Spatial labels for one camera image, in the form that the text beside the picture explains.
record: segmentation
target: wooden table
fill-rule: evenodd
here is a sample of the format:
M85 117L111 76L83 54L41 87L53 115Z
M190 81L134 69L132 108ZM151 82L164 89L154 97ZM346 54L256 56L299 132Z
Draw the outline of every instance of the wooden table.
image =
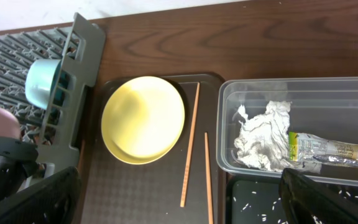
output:
M74 223L81 217L88 180L99 115L95 105L107 81L199 72L226 80L358 76L358 0L245 1L93 22L107 39L80 128L84 193ZM20 31L51 27L56 25Z

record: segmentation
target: dark tray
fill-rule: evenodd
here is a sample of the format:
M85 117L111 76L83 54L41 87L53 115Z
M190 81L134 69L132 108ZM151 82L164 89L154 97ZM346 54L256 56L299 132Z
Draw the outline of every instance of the dark tray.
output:
M223 211L223 171L216 163L216 113L222 80L214 75L177 75L162 77L179 91L185 104L183 132L168 154L141 166L117 160L107 150L100 131L103 108L109 97L130 78L107 82L99 115L98 134L93 149L82 223L207 223L204 132L208 132L213 190L214 221L218 210ZM197 82L201 83L195 140L191 160L186 206L180 207Z
M237 175L232 177L226 186L226 223L243 224L247 223L283 223L287 220L283 210L280 196L278 194L278 184L280 179L273 177L258 177L253 175ZM346 197L358 204L358 187L323 184L328 189L338 194L342 190L341 197ZM262 214L267 219L262 221Z

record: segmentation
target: brown stick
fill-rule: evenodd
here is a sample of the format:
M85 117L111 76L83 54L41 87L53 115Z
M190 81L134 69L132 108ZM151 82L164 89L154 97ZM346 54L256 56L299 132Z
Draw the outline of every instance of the brown stick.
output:
M196 119L197 119L197 107L198 107L199 93L200 93L200 83L197 83L196 98L194 100L193 119L191 119L189 146L187 147L185 177L183 178L183 188L181 190L180 206L182 208L185 206L185 202L186 202L187 185L188 185L188 181L189 181L189 172L190 172L191 152L193 151L194 130L195 130Z
M211 189L211 168L209 166L208 133L204 134L204 140L205 140L206 193L208 198L208 220L209 220L209 224L214 224L214 212L213 212L212 189Z

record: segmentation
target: dish rack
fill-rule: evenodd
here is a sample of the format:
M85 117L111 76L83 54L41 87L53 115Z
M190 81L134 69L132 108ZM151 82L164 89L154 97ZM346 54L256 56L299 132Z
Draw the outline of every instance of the dish rack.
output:
M106 35L80 14L71 27L21 32L0 36L0 107L13 113L21 124L22 141L38 145L37 162L47 166L44 178L76 166L80 156L73 146L85 102L86 88L96 83ZM38 59L61 59L58 79L68 86L59 89L61 103L50 100L46 110L31 105L24 84L32 63Z

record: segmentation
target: plastic bin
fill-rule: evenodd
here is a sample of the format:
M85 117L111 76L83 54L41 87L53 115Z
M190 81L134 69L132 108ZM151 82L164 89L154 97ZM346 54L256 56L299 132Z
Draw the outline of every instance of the plastic bin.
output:
M358 144L358 77L231 80L219 90L216 159L232 174L281 177L279 172L250 169L236 162L234 140L239 136L244 105L249 119L265 113L267 103L291 101L289 131ZM313 180L358 186L358 168L323 165Z

